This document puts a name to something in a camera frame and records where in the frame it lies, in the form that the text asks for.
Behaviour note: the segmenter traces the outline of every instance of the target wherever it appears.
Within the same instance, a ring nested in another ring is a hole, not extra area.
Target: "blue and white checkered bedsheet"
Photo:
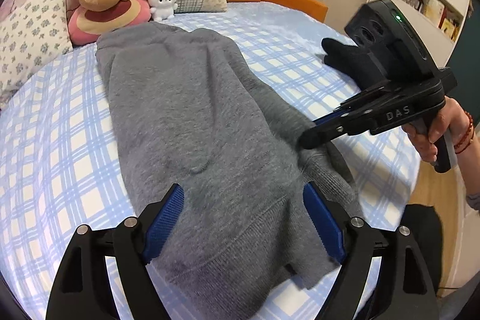
[[[273,4],[233,4],[222,14],[177,15],[169,23],[211,28],[236,41],[255,74],[311,119],[358,91],[326,67],[323,37],[351,42],[306,15]],[[123,185],[95,44],[46,65],[0,115],[0,270],[26,312],[45,318],[50,289],[74,229],[116,226],[133,209]],[[335,140],[354,175],[368,222],[394,229],[416,181],[419,158],[398,129]],[[107,260],[122,319],[131,319],[115,262]],[[150,269],[172,319],[200,319],[180,292]],[[366,292],[374,286],[374,262]],[[275,288],[254,317],[312,319],[335,272],[312,290]]]

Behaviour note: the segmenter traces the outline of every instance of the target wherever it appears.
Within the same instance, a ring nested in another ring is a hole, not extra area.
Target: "teal wall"
[[[473,15],[465,21],[457,45],[448,61],[458,86],[449,93],[480,121],[480,0],[472,0]]]

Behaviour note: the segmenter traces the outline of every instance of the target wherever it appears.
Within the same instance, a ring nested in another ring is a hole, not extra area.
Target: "pink round cushion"
[[[73,44],[85,45],[94,43],[103,33],[147,22],[151,16],[147,0],[121,0],[105,11],[80,6],[70,18],[68,33]]]

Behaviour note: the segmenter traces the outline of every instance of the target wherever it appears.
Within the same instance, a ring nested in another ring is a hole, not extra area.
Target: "silver bolt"
[[[351,223],[353,226],[356,226],[357,228],[362,228],[362,227],[363,227],[363,220],[362,220],[360,217],[353,217],[353,218],[350,220],[350,223]]]
[[[132,228],[137,225],[137,219],[135,217],[129,217],[128,219],[125,220],[124,224],[125,226]]]
[[[87,232],[88,232],[88,226],[79,226],[79,227],[77,228],[77,233],[78,233],[79,235],[84,235],[84,234],[86,234]]]
[[[406,226],[401,226],[398,230],[404,236],[408,236],[410,234],[410,229],[408,229]]]

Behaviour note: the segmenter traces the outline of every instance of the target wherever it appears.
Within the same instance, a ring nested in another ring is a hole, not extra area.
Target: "human hand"
[[[460,104],[449,97],[445,97],[445,106],[438,112],[430,125],[428,135],[417,133],[411,124],[402,125],[409,139],[423,161],[433,163],[437,160],[437,147],[434,143],[450,129],[453,144],[457,144],[469,129],[470,120]]]

